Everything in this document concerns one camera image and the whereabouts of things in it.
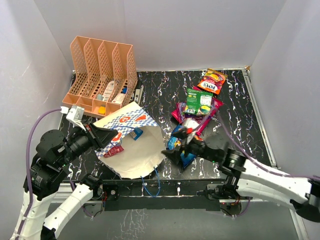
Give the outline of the small blue white packet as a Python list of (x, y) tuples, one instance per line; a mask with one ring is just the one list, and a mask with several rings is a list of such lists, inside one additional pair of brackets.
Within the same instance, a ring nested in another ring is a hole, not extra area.
[(130, 132), (130, 136), (133, 140), (137, 140), (143, 134), (143, 130), (140, 128), (135, 128), (133, 131)]

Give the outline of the blue checkered paper bag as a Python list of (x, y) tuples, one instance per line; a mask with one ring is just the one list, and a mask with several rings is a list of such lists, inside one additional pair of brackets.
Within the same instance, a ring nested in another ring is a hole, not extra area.
[[(162, 130), (156, 121), (137, 103), (132, 102), (116, 112), (94, 123), (96, 127), (117, 130), (117, 136), (105, 147), (97, 151), (97, 158), (122, 179), (144, 180), (155, 173), (160, 182), (159, 166), (165, 149)], [(130, 136), (135, 128), (143, 134), (133, 140)], [(114, 146), (122, 146), (124, 151), (111, 156), (103, 155)]]

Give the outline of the blue snack packet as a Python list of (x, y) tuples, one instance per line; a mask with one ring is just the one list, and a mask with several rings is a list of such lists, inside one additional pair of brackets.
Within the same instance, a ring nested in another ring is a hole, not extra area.
[[(182, 144), (182, 139), (173, 136), (173, 134), (179, 130), (181, 130), (183, 126), (178, 124), (172, 131), (171, 136), (167, 142), (167, 147), (165, 151), (174, 150), (176, 147), (180, 147)], [(175, 158), (171, 160), (174, 164), (181, 166), (185, 169), (189, 164), (191, 164), (196, 159), (196, 155), (189, 153), (187, 156), (184, 155), (184, 152), (180, 154), (179, 158)]]

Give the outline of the pink chips bag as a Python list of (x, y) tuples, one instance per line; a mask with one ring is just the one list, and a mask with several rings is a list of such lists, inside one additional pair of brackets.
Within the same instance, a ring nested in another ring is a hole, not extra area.
[(185, 102), (178, 102), (171, 115), (180, 124), (186, 119), (196, 121), (200, 125), (196, 134), (200, 136), (211, 118), (222, 106), (223, 102), (216, 99), (211, 92), (188, 88)]

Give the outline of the small pink snack packet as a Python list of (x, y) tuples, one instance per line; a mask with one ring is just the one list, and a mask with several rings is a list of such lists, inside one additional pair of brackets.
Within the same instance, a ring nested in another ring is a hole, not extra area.
[(108, 152), (104, 153), (103, 157), (110, 158), (116, 154), (123, 152), (123, 151), (124, 151), (124, 149), (121, 145), (116, 145), (116, 146), (112, 147)]

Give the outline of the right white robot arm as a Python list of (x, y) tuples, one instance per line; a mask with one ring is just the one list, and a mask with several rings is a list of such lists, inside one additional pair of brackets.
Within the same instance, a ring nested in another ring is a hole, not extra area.
[(221, 185), (208, 186), (204, 195), (208, 199), (257, 198), (282, 205), (298, 216), (311, 222), (320, 221), (320, 179), (316, 176), (293, 176), (269, 167), (229, 147), (228, 142), (220, 145), (207, 144), (197, 137), (191, 128), (182, 127), (172, 134), (180, 143), (162, 154), (174, 163), (183, 157), (195, 157), (214, 162), (226, 176)]

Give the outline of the rainbow candy bag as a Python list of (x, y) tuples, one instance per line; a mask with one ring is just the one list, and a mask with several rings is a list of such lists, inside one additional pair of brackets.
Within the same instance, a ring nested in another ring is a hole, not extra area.
[(213, 94), (206, 91), (187, 89), (184, 113), (189, 115), (207, 115), (211, 111)]

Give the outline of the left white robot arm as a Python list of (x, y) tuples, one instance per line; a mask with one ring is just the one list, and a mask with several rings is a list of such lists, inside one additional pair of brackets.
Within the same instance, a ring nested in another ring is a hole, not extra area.
[(92, 123), (76, 127), (69, 139), (58, 129), (45, 132), (36, 146), (36, 155), (27, 162), (22, 207), (11, 239), (56, 240), (86, 201), (99, 199), (103, 195), (103, 182), (89, 173), (60, 207), (47, 216), (67, 175), (65, 167), (89, 149), (103, 150), (117, 135), (115, 129)]

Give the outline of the orange candy bag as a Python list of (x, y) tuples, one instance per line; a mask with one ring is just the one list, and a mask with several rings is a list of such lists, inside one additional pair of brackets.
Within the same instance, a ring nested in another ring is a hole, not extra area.
[(218, 96), (227, 78), (226, 74), (208, 68), (197, 87)]

